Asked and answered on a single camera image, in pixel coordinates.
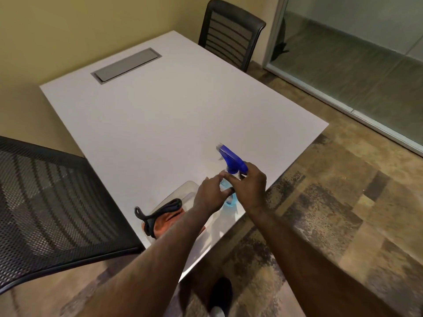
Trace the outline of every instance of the shoe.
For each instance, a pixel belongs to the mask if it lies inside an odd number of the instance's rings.
[[[220,277],[211,290],[207,311],[210,312],[213,307],[219,307],[225,316],[228,316],[233,296],[230,280],[226,277]]]

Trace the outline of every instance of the black mesh chair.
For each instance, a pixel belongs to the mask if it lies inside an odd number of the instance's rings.
[[[222,0],[210,0],[198,45],[246,72],[266,22]]]
[[[0,294],[143,250],[85,158],[0,137]]]

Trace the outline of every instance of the blue liquid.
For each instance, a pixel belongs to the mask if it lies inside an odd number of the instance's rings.
[[[221,191],[224,191],[224,190],[226,190],[226,189],[228,189],[228,188],[230,188],[230,187],[232,187],[232,185],[231,185],[231,184],[229,183],[229,181],[227,181],[226,179],[223,179],[223,180],[220,182],[220,190],[221,190]],[[232,196],[228,197],[228,198],[225,200],[225,205],[227,205],[227,206],[229,206],[229,207],[233,207],[233,206],[235,206],[235,205],[236,205],[236,201],[237,201],[236,194],[233,194]]]

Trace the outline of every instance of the office chair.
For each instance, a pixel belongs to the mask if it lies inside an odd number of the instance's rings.
[[[198,45],[246,72],[266,22],[222,0],[210,0]]]
[[[143,250],[85,158],[0,136],[0,294]]]

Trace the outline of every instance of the glass wall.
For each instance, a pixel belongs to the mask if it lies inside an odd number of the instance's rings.
[[[268,67],[422,150],[423,0],[284,2]]]

